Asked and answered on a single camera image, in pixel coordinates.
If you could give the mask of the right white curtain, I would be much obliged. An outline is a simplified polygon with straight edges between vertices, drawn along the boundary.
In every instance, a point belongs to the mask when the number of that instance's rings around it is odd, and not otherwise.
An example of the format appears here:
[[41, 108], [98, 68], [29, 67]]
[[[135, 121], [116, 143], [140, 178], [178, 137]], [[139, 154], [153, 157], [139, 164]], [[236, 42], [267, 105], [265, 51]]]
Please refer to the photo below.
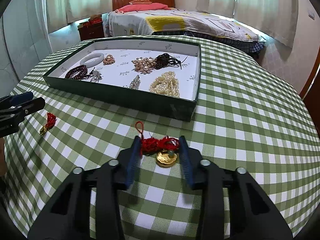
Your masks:
[[196, 9], [233, 18], [293, 46], [298, 20], [298, 0], [197, 0]]

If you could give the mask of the silver crystal brooch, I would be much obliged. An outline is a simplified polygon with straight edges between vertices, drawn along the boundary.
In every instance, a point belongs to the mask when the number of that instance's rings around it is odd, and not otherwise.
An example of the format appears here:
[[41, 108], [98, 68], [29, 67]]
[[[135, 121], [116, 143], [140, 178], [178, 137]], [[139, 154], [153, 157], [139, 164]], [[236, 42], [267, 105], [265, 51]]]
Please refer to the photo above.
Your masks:
[[98, 70], [93, 69], [89, 74], [90, 82], [98, 83], [100, 80], [103, 79], [101, 72]]

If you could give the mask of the green checkered tablecloth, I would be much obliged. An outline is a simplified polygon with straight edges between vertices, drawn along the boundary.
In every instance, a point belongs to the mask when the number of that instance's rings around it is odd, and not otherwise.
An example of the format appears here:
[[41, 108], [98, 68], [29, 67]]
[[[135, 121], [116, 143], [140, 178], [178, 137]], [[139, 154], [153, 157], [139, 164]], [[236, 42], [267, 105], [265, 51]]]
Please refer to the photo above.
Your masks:
[[[243, 52], [198, 39], [202, 49], [199, 100], [190, 122], [110, 105], [49, 88], [43, 75], [79, 47], [49, 55], [14, 88], [33, 92], [45, 108], [5, 139], [7, 174], [1, 200], [23, 234], [73, 168], [99, 167], [145, 137], [185, 136], [190, 147], [229, 170], [247, 169], [296, 235], [319, 204], [319, 137], [295, 89]], [[56, 124], [41, 136], [47, 113]]]

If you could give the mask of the pearl rhinestone brooch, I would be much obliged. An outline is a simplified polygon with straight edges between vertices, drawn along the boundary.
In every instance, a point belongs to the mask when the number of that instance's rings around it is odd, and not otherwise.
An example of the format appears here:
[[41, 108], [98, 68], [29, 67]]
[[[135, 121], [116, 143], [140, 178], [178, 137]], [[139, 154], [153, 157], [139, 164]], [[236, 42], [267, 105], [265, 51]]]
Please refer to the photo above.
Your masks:
[[134, 65], [135, 72], [146, 75], [155, 70], [156, 61], [152, 57], [138, 57], [131, 62]]

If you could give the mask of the orange patterned pillow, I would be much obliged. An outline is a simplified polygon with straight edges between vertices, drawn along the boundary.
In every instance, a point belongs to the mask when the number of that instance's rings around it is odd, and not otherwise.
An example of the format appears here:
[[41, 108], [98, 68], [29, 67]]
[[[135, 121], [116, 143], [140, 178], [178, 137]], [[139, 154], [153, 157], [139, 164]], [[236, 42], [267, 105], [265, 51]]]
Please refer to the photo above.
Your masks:
[[152, 2], [150, 0], [132, 0], [129, 2], [130, 5], [136, 5], [136, 4], [151, 4]]

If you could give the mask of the pink pillow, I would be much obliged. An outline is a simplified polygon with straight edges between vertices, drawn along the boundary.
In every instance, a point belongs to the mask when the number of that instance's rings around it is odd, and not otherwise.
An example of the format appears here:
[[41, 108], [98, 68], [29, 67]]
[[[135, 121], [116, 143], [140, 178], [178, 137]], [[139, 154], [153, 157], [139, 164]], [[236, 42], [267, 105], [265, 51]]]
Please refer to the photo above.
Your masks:
[[119, 9], [116, 9], [116, 13], [126, 13], [133, 11], [148, 11], [148, 10], [170, 10], [166, 4], [162, 3], [150, 3], [150, 4], [128, 4]]

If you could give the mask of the small pink gold brooch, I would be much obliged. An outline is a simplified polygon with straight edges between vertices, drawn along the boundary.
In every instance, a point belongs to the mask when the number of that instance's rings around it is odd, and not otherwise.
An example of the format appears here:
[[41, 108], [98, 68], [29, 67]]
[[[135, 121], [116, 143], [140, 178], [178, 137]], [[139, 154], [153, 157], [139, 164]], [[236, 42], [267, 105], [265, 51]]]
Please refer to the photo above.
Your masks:
[[103, 65], [111, 65], [111, 64], [114, 64], [115, 62], [116, 60], [111, 54], [106, 55], [106, 57], [103, 59]]

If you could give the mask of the red cord gold lock pendant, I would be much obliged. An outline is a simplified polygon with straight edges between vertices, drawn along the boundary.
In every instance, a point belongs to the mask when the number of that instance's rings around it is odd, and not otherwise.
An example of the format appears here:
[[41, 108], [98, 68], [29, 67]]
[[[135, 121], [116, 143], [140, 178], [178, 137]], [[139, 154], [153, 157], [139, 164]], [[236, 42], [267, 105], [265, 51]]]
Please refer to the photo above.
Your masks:
[[140, 156], [156, 155], [156, 164], [160, 167], [172, 167], [178, 160], [180, 142], [178, 139], [165, 136], [162, 139], [144, 137], [144, 124], [141, 121], [135, 123], [135, 128], [140, 134]]

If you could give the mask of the red knot gold charm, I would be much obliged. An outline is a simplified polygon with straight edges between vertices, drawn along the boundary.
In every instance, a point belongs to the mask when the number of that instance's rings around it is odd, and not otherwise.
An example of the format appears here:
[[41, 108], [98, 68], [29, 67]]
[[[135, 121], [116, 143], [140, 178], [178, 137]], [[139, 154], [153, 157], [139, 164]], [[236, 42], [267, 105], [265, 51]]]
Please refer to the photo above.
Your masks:
[[52, 113], [47, 113], [47, 122], [43, 127], [40, 129], [39, 134], [43, 136], [46, 134], [50, 129], [52, 129], [56, 124], [56, 116]]

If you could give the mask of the red items on nightstand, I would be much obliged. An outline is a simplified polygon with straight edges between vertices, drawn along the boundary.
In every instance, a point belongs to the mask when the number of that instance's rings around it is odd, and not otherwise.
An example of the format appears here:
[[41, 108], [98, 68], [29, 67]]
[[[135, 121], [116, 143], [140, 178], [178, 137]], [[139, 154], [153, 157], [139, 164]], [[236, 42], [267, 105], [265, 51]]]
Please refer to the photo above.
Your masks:
[[95, 24], [100, 24], [103, 22], [102, 14], [92, 15], [86, 22], [82, 22], [78, 25], [78, 29], [84, 27], [91, 27]]

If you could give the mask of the white curtain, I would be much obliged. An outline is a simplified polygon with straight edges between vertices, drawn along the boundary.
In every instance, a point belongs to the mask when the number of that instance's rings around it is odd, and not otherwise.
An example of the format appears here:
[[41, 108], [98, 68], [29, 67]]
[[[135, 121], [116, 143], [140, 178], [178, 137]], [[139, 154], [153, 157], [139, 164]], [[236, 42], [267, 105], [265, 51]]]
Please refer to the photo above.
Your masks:
[[112, 0], [46, 0], [48, 32], [53, 33], [70, 23], [111, 9]]
[[298, 20], [298, 0], [197, 0], [196, 9], [233, 18], [293, 46]]

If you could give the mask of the left white curtain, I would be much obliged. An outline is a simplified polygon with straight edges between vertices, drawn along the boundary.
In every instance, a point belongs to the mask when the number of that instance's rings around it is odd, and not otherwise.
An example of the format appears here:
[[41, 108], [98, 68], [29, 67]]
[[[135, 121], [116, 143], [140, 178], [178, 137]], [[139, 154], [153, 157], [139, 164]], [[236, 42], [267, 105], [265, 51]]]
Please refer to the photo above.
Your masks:
[[111, 9], [112, 0], [46, 0], [48, 32], [53, 33], [70, 23]]

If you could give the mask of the bed with patterned sheet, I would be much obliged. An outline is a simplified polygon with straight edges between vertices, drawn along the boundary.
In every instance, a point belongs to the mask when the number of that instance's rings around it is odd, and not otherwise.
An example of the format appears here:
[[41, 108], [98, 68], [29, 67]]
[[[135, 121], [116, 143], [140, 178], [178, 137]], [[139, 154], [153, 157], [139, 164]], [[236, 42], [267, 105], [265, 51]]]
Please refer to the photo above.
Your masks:
[[111, 12], [106, 20], [110, 36], [184, 35], [229, 45], [247, 54], [259, 54], [265, 39], [251, 29], [222, 16], [171, 10]]

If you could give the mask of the silver rhinestone brooch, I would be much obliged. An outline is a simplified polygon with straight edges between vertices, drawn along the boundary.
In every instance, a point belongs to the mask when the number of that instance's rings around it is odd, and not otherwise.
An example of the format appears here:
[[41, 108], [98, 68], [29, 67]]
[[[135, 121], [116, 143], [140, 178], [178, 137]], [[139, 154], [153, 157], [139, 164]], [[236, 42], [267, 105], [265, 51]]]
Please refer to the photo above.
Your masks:
[[130, 83], [129, 88], [138, 90], [140, 86], [140, 76], [137, 75]]

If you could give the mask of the brown wooden door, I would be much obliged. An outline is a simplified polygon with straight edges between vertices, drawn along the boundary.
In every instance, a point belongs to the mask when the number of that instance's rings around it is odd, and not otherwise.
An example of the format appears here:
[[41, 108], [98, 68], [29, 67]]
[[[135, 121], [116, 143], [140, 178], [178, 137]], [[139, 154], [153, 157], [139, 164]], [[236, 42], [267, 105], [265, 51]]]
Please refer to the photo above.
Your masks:
[[317, 53], [315, 64], [300, 92], [300, 97], [309, 112], [314, 112], [319, 108], [319, 53], [320, 51]]

